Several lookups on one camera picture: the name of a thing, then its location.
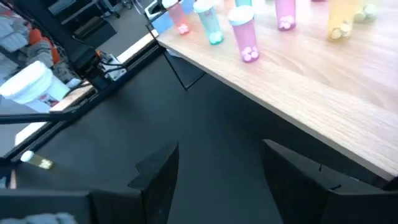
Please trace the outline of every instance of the white bucket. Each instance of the white bucket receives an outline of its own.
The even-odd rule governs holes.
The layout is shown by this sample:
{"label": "white bucket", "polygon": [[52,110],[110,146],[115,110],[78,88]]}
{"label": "white bucket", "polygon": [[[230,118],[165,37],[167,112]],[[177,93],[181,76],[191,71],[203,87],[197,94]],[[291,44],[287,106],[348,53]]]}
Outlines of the white bucket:
{"label": "white bucket", "polygon": [[28,65],[0,86],[0,94],[6,99],[40,113],[49,112],[68,91],[69,87],[40,61]]}

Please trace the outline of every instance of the pink container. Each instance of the pink container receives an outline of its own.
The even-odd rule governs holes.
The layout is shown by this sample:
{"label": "pink container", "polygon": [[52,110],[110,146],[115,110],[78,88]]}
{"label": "pink container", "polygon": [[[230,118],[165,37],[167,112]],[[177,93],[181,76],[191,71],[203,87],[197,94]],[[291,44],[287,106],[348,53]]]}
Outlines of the pink container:
{"label": "pink container", "polygon": [[296,0],[275,0],[276,19],[280,31],[296,26]]}
{"label": "pink container", "polygon": [[228,19],[234,30],[239,52],[243,62],[246,63],[253,62],[259,58],[253,18],[254,13],[251,6],[239,6],[228,13]]}
{"label": "pink container", "polygon": [[178,32],[181,35],[189,33],[188,20],[178,0],[163,0],[162,4],[169,12],[169,16],[173,20]]}

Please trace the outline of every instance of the white lid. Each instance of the white lid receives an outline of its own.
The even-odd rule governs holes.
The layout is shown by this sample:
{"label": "white lid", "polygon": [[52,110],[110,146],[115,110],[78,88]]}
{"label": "white lid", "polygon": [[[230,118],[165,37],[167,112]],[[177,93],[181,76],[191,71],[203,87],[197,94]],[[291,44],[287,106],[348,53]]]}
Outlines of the white lid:
{"label": "white lid", "polygon": [[33,155],[34,155],[34,153],[32,151],[26,151],[21,156],[21,161],[22,162],[27,162],[33,157]]}
{"label": "white lid", "polygon": [[197,0],[193,3],[193,10],[196,13],[206,12],[207,10],[213,7],[213,3],[211,0]]}
{"label": "white lid", "polygon": [[176,3],[178,3],[178,0],[162,0],[162,5],[166,9],[174,6]]}
{"label": "white lid", "polygon": [[252,20],[254,17],[251,6],[238,6],[228,13],[228,20],[232,26],[239,26]]}
{"label": "white lid", "polygon": [[8,79],[5,84],[0,86],[0,95],[8,98],[28,87],[31,83],[36,82],[43,74],[47,72],[48,68],[40,61],[36,61],[13,77]]}

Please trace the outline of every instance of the desk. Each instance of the desk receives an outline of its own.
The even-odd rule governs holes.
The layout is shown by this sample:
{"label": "desk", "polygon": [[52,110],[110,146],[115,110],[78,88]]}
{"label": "desk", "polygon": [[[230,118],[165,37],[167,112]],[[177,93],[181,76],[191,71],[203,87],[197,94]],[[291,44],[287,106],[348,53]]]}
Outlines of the desk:
{"label": "desk", "polygon": [[[158,33],[156,30],[152,31],[153,35],[157,37]],[[135,55],[140,49],[144,48],[148,43],[153,40],[151,34],[145,35],[143,38],[139,39],[135,44],[130,46],[126,51],[124,51],[121,55],[118,56],[118,60],[121,63],[124,63],[129,60],[133,55]],[[73,102],[80,99],[84,94],[93,89],[93,86],[86,86],[83,88],[79,88],[73,92],[71,92],[67,97],[65,97],[62,101],[60,101],[57,105],[50,109],[50,111],[62,111],[68,106],[70,106]],[[39,130],[46,122],[38,122],[31,123],[22,131],[20,131],[15,136],[15,146],[21,143],[23,140],[27,139],[30,135]]]}
{"label": "desk", "polygon": [[333,44],[327,2],[297,1],[297,27],[279,32],[273,2],[253,0],[261,54],[252,64],[241,61],[226,17],[233,4],[217,7],[220,45],[194,13],[189,34],[169,29],[159,43],[382,178],[398,176],[398,2],[383,1],[375,23]]}

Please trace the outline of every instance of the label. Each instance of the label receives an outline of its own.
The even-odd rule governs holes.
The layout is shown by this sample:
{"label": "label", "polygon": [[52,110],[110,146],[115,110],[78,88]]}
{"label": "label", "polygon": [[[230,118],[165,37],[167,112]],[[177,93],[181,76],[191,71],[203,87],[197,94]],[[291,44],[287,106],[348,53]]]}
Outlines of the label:
{"label": "label", "polygon": [[43,94],[39,100],[43,103],[45,103],[46,105],[49,105],[50,107],[53,107],[55,105],[57,105],[57,103],[59,103],[58,100],[56,100],[54,97],[48,95],[48,94]]}

